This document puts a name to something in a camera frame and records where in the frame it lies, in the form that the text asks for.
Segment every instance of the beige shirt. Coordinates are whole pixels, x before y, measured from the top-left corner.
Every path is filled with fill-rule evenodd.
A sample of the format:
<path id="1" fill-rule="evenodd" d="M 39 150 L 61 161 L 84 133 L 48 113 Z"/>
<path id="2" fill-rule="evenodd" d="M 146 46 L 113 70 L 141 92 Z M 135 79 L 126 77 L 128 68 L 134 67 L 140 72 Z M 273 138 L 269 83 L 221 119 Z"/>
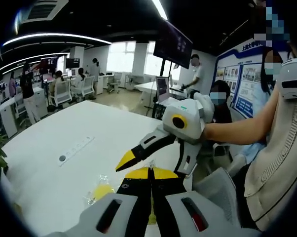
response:
<path id="1" fill-rule="evenodd" d="M 297 100 L 279 95 L 270 141 L 250 165 L 245 179 L 247 205 L 260 230 L 279 216 L 297 185 Z"/>

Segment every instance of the ceiling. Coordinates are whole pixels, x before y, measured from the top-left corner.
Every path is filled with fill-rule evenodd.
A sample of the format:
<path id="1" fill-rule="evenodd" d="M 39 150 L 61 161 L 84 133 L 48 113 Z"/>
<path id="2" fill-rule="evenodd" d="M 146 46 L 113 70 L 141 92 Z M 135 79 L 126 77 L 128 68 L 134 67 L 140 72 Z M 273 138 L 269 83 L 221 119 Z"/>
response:
<path id="1" fill-rule="evenodd" d="M 252 0 L 160 2 L 168 20 L 192 40 L 194 49 L 219 55 L 251 37 L 249 22 L 246 21 L 251 9 L 248 4 Z M 110 42 L 147 42 L 157 39 L 160 22 L 161 18 L 151 0 L 69 0 L 52 20 L 23 23 L 19 26 L 18 35 L 10 30 L 6 33 L 6 39 L 52 32 L 89 36 Z M 244 22 L 246 23 L 241 28 L 229 36 Z M 34 55 L 69 52 L 70 47 L 75 45 L 97 47 L 106 44 L 69 37 L 24 39 L 0 49 L 0 67 Z"/>

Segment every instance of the display screen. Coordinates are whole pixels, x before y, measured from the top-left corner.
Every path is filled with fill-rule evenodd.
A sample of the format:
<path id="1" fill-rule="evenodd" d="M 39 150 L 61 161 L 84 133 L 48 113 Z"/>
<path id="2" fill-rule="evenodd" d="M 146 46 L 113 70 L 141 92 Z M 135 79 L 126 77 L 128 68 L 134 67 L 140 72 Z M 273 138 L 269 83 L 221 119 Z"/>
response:
<path id="1" fill-rule="evenodd" d="M 163 19 L 159 39 L 155 43 L 154 56 L 189 69 L 191 53 L 192 41 L 170 22 Z"/>
<path id="2" fill-rule="evenodd" d="M 67 58 L 66 68 L 79 68 L 79 58 Z"/>

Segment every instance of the person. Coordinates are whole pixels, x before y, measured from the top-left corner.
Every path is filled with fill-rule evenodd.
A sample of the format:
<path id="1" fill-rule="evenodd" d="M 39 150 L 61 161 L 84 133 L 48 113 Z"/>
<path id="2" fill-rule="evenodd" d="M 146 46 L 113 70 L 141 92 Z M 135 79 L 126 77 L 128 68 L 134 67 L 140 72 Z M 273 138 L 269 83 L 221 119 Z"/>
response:
<path id="1" fill-rule="evenodd" d="M 53 82 L 51 82 L 50 86 L 49 86 L 49 91 L 51 93 L 51 95 L 54 95 L 54 91 L 55 91 L 55 85 L 57 83 L 63 82 L 64 78 L 62 77 L 62 72 L 61 71 L 57 71 L 55 73 L 55 80 Z"/>
<path id="2" fill-rule="evenodd" d="M 297 57 L 294 45 L 291 47 Z M 202 140 L 247 145 L 271 132 L 266 148 L 233 177 L 243 227 L 266 230 L 281 214 L 297 185 L 297 96 L 282 84 L 297 78 L 297 58 L 294 60 L 295 70 L 281 70 L 268 102 L 255 117 L 207 124 L 201 136 Z"/>
<path id="3" fill-rule="evenodd" d="M 20 78 L 20 87 L 22 90 L 22 97 L 24 99 L 28 117 L 31 124 L 33 125 L 36 123 L 36 121 L 40 121 L 41 119 L 37 112 L 35 93 L 32 88 L 32 79 L 33 72 L 31 71 L 29 63 L 26 62 L 23 66 L 23 72 Z"/>
<path id="4" fill-rule="evenodd" d="M 14 78 L 14 72 L 11 72 L 10 74 L 10 81 L 9 81 L 8 87 L 9 87 L 10 97 L 14 97 L 16 95 L 16 81 Z"/>
<path id="5" fill-rule="evenodd" d="M 282 63 L 281 56 L 276 50 L 271 47 L 263 48 L 260 84 L 255 86 L 253 92 L 253 116 L 256 116 L 269 100 Z M 246 164 L 252 162 L 258 152 L 266 147 L 266 139 L 268 140 L 268 136 L 257 143 L 244 146 L 240 154 L 244 155 Z"/>
<path id="6" fill-rule="evenodd" d="M 210 98 L 214 104 L 213 122 L 232 122 L 231 112 L 227 105 L 230 94 L 231 89 L 225 81 L 217 80 L 214 82 L 210 92 Z"/>
<path id="7" fill-rule="evenodd" d="M 100 66 L 99 66 L 99 61 L 97 58 L 94 58 L 93 59 L 93 64 L 90 68 L 90 75 L 91 76 L 95 76 L 94 78 L 94 90 L 95 90 L 95 94 L 94 94 L 94 97 L 96 98 L 96 95 L 97 95 L 97 82 L 98 82 L 98 76 L 99 76 L 99 73 L 100 73 Z"/>
<path id="8" fill-rule="evenodd" d="M 184 90 L 184 89 L 187 89 L 187 88 L 191 87 L 191 89 L 189 90 L 189 96 L 190 96 L 191 99 L 193 99 L 193 95 L 196 92 L 200 93 L 200 91 L 201 91 L 203 78 L 204 78 L 204 71 L 203 71 L 203 67 L 202 67 L 202 64 L 200 62 L 200 58 L 199 58 L 198 54 L 193 54 L 191 56 L 191 62 L 190 63 L 191 63 L 191 65 L 193 67 L 195 67 L 195 73 L 194 73 L 194 76 L 193 76 L 193 80 L 188 85 L 182 85 L 181 90 Z"/>
<path id="9" fill-rule="evenodd" d="M 82 88 L 85 78 L 86 78 L 86 75 L 84 74 L 84 68 L 79 68 L 78 75 L 73 81 L 73 86 L 76 88 Z"/>

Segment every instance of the black pants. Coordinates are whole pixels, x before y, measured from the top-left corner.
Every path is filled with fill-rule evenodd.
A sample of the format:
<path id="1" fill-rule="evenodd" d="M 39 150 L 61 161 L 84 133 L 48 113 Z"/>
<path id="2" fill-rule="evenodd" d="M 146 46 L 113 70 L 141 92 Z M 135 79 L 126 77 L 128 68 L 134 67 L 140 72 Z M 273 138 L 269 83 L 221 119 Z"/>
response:
<path id="1" fill-rule="evenodd" d="M 194 90 L 194 89 L 192 89 L 192 90 L 190 91 L 190 99 L 193 99 L 193 96 L 194 96 L 195 93 L 200 93 L 200 92 L 197 91 L 197 90 Z"/>
<path id="2" fill-rule="evenodd" d="M 236 186 L 236 197 L 238 204 L 238 214 L 243 228 L 258 229 L 255 221 L 253 221 L 251 214 L 249 212 L 246 198 L 244 197 L 245 192 L 245 177 L 249 169 L 249 165 L 244 166 L 240 171 L 232 178 Z"/>

